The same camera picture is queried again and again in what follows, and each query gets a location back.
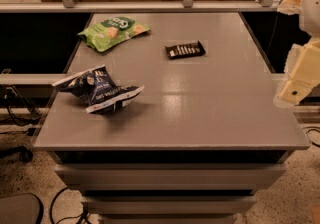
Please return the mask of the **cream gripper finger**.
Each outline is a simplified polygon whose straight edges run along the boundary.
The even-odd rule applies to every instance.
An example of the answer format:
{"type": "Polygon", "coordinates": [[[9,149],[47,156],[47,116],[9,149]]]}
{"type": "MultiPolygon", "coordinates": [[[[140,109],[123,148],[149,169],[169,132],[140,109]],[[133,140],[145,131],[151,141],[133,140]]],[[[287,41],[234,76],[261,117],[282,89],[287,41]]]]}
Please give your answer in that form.
{"type": "Polygon", "coordinates": [[[320,84],[320,38],[290,49],[273,102],[277,107],[298,105],[320,84]]]}
{"type": "Polygon", "coordinates": [[[286,15],[298,14],[301,2],[302,0],[282,0],[277,7],[277,11],[286,15]]]}

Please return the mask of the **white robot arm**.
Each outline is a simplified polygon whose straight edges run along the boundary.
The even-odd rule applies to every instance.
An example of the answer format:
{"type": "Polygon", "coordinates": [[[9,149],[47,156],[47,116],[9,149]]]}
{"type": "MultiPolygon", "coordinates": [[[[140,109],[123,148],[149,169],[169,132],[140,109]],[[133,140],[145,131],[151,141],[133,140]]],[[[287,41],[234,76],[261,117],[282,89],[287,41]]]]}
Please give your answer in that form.
{"type": "Polygon", "coordinates": [[[273,99],[277,107],[289,108],[320,85],[320,0],[283,0],[277,11],[297,14],[299,28],[311,36],[304,45],[291,47],[273,99]]]}

